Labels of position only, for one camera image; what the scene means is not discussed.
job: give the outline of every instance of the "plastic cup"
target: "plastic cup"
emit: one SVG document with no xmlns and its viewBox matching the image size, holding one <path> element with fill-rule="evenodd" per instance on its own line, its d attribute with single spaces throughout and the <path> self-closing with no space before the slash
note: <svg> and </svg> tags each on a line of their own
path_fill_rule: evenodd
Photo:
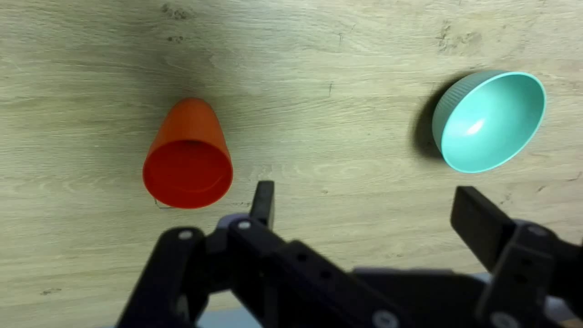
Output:
<svg viewBox="0 0 583 328">
<path fill-rule="evenodd" d="M 147 189 L 172 207 L 203 207 L 230 189 L 234 165 L 210 103 L 187 98 L 168 113 L 143 176 Z"/>
<path fill-rule="evenodd" d="M 478 71 L 438 102 L 434 140 L 462 173 L 504 165 L 533 140 L 547 107 L 544 83 L 522 71 Z"/>
</svg>

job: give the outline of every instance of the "red cup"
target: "red cup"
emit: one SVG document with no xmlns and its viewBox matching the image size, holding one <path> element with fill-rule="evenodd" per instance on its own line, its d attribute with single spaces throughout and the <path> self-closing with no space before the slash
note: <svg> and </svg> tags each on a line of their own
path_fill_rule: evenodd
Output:
<svg viewBox="0 0 583 328">
<path fill-rule="evenodd" d="M 168 113 L 143 176 L 147 189 L 172 207 L 203 207 L 230 189 L 234 165 L 210 103 L 187 98 Z"/>
</svg>

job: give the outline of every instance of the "table surface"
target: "table surface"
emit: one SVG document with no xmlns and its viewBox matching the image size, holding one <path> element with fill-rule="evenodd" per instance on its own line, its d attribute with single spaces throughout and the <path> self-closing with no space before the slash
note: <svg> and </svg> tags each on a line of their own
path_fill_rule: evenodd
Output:
<svg viewBox="0 0 583 328">
<path fill-rule="evenodd" d="M 578 0 L 0 0 L 3 326 L 114 326 L 157 236 L 212 231 L 278 182 L 276 229 L 341 264 L 484 267 L 449 224 L 473 184 L 515 216 L 583 235 Z M 462 175 L 431 138 L 440 91 L 522 69 L 549 114 L 507 165 Z M 236 180 L 157 205 L 141 169 L 167 111 L 218 111 Z M 214 298 L 214 306 L 232 306 Z"/>
</svg>

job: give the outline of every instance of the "bowl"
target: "bowl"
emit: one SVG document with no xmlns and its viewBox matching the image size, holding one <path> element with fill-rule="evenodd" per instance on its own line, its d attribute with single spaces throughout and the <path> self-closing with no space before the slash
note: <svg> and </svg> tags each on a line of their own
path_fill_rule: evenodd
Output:
<svg viewBox="0 0 583 328">
<path fill-rule="evenodd" d="M 478 71 L 440 98 L 434 140 L 462 173 L 484 173 L 515 158 L 542 125 L 544 83 L 522 71 Z"/>
</svg>

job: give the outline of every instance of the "screw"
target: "screw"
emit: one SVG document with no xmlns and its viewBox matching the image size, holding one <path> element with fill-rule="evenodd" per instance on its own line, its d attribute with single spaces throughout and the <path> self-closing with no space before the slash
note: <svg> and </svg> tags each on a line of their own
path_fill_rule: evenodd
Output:
<svg viewBox="0 0 583 328">
<path fill-rule="evenodd" d="M 190 240 L 192 236 L 194 236 L 194 231 L 190 231 L 190 229 L 185 229 L 185 231 L 179 233 L 181 240 Z"/>
<path fill-rule="evenodd" d="M 507 311 L 495 311 L 491 315 L 491 320 L 496 328 L 522 328 L 522 324 L 518 322 L 516 317 L 513 317 L 511 313 Z"/>
<path fill-rule="evenodd" d="M 239 226 L 239 229 L 249 229 L 249 227 L 252 227 L 252 222 L 250 220 L 241 220 L 238 226 Z"/>
<path fill-rule="evenodd" d="M 540 227 L 540 226 L 529 226 L 529 231 L 538 235 L 538 236 L 546 236 L 547 235 L 547 231 L 544 227 Z"/>
<path fill-rule="evenodd" d="M 376 311 L 372 322 L 376 328 L 400 328 L 400 318 L 387 309 Z"/>
<path fill-rule="evenodd" d="M 185 318 L 190 320 L 190 311 L 188 311 L 188 298 L 187 295 L 181 295 L 178 300 L 178 313 Z"/>
</svg>

